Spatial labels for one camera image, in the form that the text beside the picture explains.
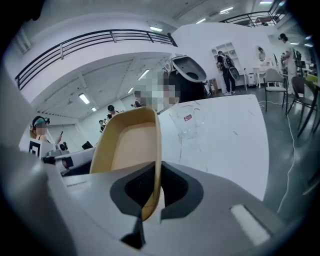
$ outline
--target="headphones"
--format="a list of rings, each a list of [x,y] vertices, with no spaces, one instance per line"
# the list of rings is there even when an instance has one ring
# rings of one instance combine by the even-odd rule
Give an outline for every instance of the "headphones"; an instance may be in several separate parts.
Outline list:
[[[36,122],[37,120],[39,120],[39,119],[43,119],[46,125],[49,125],[49,124],[50,124],[50,118],[48,118],[48,117],[44,118],[44,117],[42,117],[42,116],[40,116],[40,115],[37,115],[37,116],[32,120],[32,124],[31,124],[31,126],[30,126],[30,130],[31,130],[31,131],[34,131],[34,130],[36,129],[35,122]]]

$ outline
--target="white chair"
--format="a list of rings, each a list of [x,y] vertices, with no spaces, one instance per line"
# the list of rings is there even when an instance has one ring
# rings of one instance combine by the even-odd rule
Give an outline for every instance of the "white chair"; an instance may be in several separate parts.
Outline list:
[[[286,109],[285,113],[287,114],[288,109],[288,86],[287,86],[287,79],[284,78],[279,72],[274,68],[269,68],[265,72],[264,77],[265,83],[273,83],[274,86],[265,86],[265,112],[267,112],[267,92],[269,93],[283,93],[283,100],[282,100],[282,108],[284,107],[285,103],[285,95],[286,95]]]

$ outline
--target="woman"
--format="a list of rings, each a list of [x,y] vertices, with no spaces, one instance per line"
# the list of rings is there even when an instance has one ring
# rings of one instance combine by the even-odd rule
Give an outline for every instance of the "woman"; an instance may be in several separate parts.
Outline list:
[[[258,48],[258,51],[259,51],[259,60],[261,62],[264,62],[266,60],[266,54],[265,54],[265,51],[264,49],[262,49],[261,47]]]
[[[296,66],[296,60],[295,60],[295,50],[291,46],[291,43],[289,42],[288,37],[284,33],[280,34],[279,37],[280,40],[284,43],[285,46],[285,56],[282,58],[286,60],[286,66],[288,71],[288,94],[292,94],[294,91],[294,88],[292,86],[291,79],[295,76],[297,76],[297,66]]]
[[[32,139],[50,143],[46,138],[46,132],[47,132],[47,123],[49,123],[48,118],[43,118],[42,116],[38,115],[36,116],[33,121],[32,125],[30,126],[30,137]],[[55,140],[56,144],[59,144],[61,141],[61,135]]]

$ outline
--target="cable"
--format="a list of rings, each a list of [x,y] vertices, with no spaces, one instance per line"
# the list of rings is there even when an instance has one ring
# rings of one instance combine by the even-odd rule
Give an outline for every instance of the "cable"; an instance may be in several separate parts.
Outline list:
[[[262,108],[264,108],[265,106],[262,105],[262,104],[260,104],[261,102],[266,102],[266,101],[265,101],[265,100],[259,101],[260,108],[262,109]],[[282,103],[274,103],[274,102],[269,101],[269,100],[267,100],[267,102],[270,102],[270,103],[272,103],[272,104],[282,105]],[[278,208],[278,210],[276,211],[276,213],[279,213],[279,211],[280,211],[280,209],[281,209],[281,207],[282,207],[282,205],[283,205],[283,202],[285,201],[285,198],[287,197],[288,190],[289,190],[289,174],[290,174],[290,172],[292,171],[292,168],[293,168],[294,163],[295,163],[295,152],[296,152],[295,140],[294,140],[294,136],[292,135],[292,131],[291,131],[289,115],[287,114],[286,117],[288,118],[289,130],[290,130],[290,134],[291,134],[291,137],[292,137],[293,158],[292,158],[292,165],[291,165],[289,171],[288,171],[287,174],[286,174],[286,176],[287,176],[286,190],[285,190],[285,193],[284,193],[284,195],[283,195],[283,198],[282,198],[282,200],[281,200],[281,202],[280,202],[279,208]]]

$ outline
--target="red label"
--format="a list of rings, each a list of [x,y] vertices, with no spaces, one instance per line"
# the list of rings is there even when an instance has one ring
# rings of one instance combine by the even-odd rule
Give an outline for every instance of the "red label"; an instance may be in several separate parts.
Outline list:
[[[190,120],[191,118],[192,118],[192,115],[189,114],[184,117],[184,121],[186,122],[186,121]]]

